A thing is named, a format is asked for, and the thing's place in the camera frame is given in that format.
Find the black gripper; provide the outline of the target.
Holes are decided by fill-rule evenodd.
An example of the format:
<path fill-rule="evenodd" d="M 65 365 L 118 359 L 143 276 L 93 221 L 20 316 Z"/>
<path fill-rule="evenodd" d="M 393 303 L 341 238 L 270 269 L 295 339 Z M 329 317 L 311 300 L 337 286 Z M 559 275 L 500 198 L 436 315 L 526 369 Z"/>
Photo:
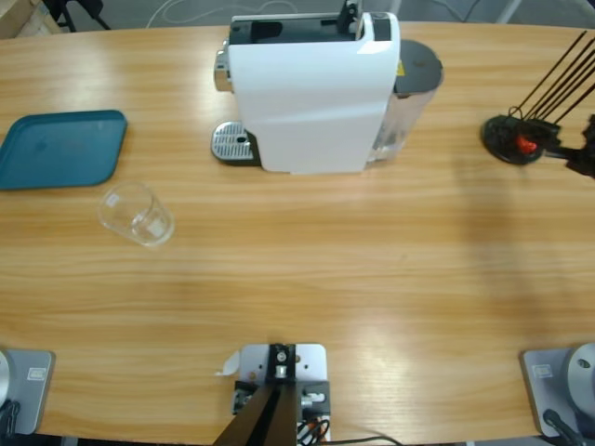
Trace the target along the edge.
<path fill-rule="evenodd" d="M 561 128 L 553 123 L 530 119 L 527 121 L 529 130 L 527 138 L 536 145 L 560 145 L 559 133 Z M 586 177 L 594 178 L 594 126 L 595 116 L 590 115 L 588 126 L 582 132 L 585 144 L 579 150 L 562 146 L 546 147 L 543 152 L 550 158 L 566 160 L 565 167 Z"/>

